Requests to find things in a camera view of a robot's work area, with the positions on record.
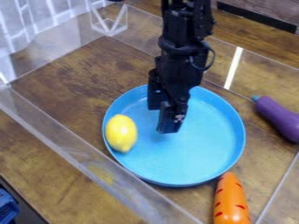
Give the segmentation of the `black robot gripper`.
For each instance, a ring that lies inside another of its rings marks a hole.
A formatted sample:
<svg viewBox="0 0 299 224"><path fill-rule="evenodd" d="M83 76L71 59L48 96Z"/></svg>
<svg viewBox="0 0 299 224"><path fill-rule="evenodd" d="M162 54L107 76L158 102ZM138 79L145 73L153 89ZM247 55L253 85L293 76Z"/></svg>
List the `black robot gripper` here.
<svg viewBox="0 0 299 224"><path fill-rule="evenodd" d="M183 45L159 38L162 55L149 73L147 107L161 110L157 130L161 134L177 133L187 116L190 91L201 85L211 47L205 40Z"/></svg>

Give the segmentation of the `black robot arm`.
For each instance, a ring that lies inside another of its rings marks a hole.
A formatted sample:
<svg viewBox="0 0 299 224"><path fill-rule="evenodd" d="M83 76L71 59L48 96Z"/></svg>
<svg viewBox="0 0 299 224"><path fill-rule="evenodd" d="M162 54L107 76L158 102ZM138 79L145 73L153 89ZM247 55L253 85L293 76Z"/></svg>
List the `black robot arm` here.
<svg viewBox="0 0 299 224"><path fill-rule="evenodd" d="M211 0L162 0L162 54L149 73L147 107L159 112L157 131L179 131L187 116L190 91L202 83L217 53L205 38L213 34L215 19Z"/></svg>

